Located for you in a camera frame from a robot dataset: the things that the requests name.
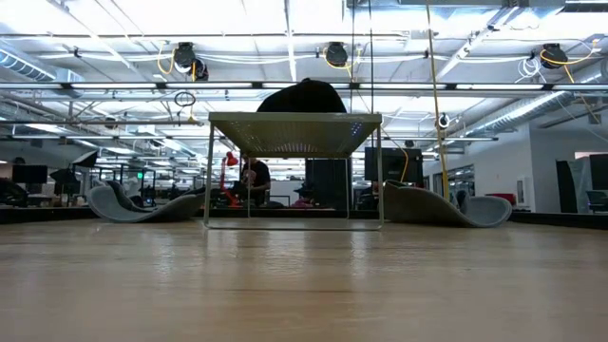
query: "wood grain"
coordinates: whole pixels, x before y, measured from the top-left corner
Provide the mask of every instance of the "wood grain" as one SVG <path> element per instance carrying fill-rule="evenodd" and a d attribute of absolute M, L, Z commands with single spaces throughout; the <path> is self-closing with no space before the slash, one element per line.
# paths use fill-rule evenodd
<path fill-rule="evenodd" d="M 2 341 L 605 341 L 608 234 L 0 227 Z"/>

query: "red desk lamp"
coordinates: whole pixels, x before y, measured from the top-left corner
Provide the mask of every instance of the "red desk lamp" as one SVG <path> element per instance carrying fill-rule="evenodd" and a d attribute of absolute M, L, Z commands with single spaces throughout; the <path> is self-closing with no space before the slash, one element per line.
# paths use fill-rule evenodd
<path fill-rule="evenodd" d="M 219 190 L 223 192 L 228 199 L 230 199 L 230 208 L 239 208 L 240 206 L 237 204 L 237 199 L 230 193 L 230 191 L 226 190 L 225 187 L 225 178 L 226 178 L 226 165 L 229 167 L 235 166 L 238 164 L 238 159 L 233 156 L 232 152 L 227 152 L 226 157 L 221 159 L 221 175 L 219 176 Z"/>

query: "table leg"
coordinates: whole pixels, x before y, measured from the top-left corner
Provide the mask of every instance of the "table leg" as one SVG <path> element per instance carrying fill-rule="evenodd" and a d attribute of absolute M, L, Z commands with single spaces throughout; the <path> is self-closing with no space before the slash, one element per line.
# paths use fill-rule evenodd
<path fill-rule="evenodd" d="M 351 188 L 352 186 L 349 184 L 349 159 L 346 158 L 344 160 L 344 165 L 346 167 L 346 219 L 351 218 Z"/>
<path fill-rule="evenodd" d="M 247 219 L 251 218 L 251 183 L 251 158 L 247 158 Z"/>
<path fill-rule="evenodd" d="M 380 215 L 380 228 L 384 225 L 384 180 L 382 177 L 382 131 L 378 125 L 378 212 Z"/>
<path fill-rule="evenodd" d="M 211 212 L 211 177 L 212 177 L 212 165 L 213 165 L 213 141 L 214 141 L 214 130 L 215 127 L 211 123 L 209 126 L 209 151 L 207 153 L 207 182 L 205 185 L 205 215 L 203 223 L 205 226 L 209 226 L 209 214 Z"/>

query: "black monitor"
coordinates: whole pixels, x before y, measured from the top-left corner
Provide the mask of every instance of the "black monitor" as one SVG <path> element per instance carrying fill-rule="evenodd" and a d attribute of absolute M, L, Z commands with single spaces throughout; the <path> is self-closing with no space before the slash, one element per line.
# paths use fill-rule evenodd
<path fill-rule="evenodd" d="M 45 165 L 20 165 L 12 166 L 12 181 L 25 184 L 46 184 L 48 168 Z"/>
<path fill-rule="evenodd" d="M 422 151 L 417 148 L 404 148 L 404 150 L 408 153 L 408 170 L 404 176 L 403 182 L 412 182 L 418 186 L 424 186 Z M 365 148 L 366 181 L 378 181 L 378 159 L 376 151 L 377 148 Z M 400 148 L 382 149 L 382 178 L 384 181 L 401 181 L 405 167 L 406 156 Z"/>

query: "gray curved chair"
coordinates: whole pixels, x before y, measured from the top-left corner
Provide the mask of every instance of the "gray curved chair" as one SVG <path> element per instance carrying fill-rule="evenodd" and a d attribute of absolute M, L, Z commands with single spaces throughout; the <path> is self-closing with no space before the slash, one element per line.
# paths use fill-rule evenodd
<path fill-rule="evenodd" d="M 118 183 L 115 180 L 107 180 L 106 183 L 107 183 L 107 185 L 109 185 L 112 188 L 112 191 L 114 191 L 116 200 L 118 200 L 118 203 L 122 206 L 122 208 L 124 208 L 128 211 L 136 212 L 136 213 L 150 213 L 150 212 L 153 212 L 156 209 L 158 209 L 158 208 L 141 208 L 140 206 L 135 204 L 133 202 L 133 200 L 131 200 L 124 193 L 123 186 L 120 183 Z"/>
<path fill-rule="evenodd" d="M 98 186 L 88 194 L 88 205 L 102 219 L 116 223 L 177 222 L 193 217 L 204 204 L 204 196 L 182 196 L 152 212 L 123 208 L 109 186 Z"/>
<path fill-rule="evenodd" d="M 494 197 L 473 197 L 462 213 L 441 196 L 387 181 L 384 190 L 385 217 L 396 223 L 432 224 L 449 227 L 491 228 L 511 216 L 511 203 Z"/>

